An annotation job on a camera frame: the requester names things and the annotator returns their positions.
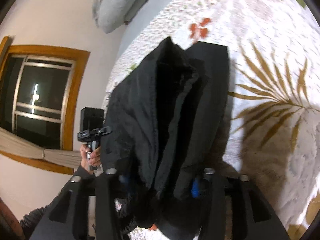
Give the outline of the dark grey sleeve forearm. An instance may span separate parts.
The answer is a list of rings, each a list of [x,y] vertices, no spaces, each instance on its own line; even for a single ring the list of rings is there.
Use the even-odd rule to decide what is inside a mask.
[[[80,176],[84,181],[95,178],[94,173],[90,173],[86,169],[84,169],[81,165],[74,172],[74,176]],[[22,227],[25,239],[29,239],[35,230],[37,224],[40,222],[44,214],[47,210],[52,206],[52,204],[56,201],[57,196],[52,200],[52,202],[44,207],[35,209],[31,211],[29,214],[24,215],[20,220],[20,226]]]

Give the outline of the person's left hand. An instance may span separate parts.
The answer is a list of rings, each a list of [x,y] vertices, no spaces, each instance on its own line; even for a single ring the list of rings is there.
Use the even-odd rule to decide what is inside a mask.
[[[93,174],[93,170],[90,170],[90,167],[98,167],[101,164],[100,161],[100,149],[92,151],[86,144],[82,144],[80,147],[81,154],[81,167],[84,168],[88,173]]]

